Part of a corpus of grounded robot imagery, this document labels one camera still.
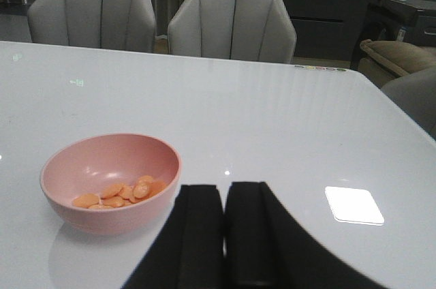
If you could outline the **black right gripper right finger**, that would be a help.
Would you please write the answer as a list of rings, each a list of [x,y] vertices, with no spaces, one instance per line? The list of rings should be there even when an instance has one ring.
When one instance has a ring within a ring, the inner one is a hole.
[[[227,288],[380,288],[318,243],[265,182],[233,182],[224,215]]]

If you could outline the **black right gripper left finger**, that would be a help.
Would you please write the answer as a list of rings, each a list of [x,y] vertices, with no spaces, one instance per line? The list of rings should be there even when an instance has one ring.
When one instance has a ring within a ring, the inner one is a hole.
[[[222,288],[223,208],[214,185],[182,185],[124,288]]]

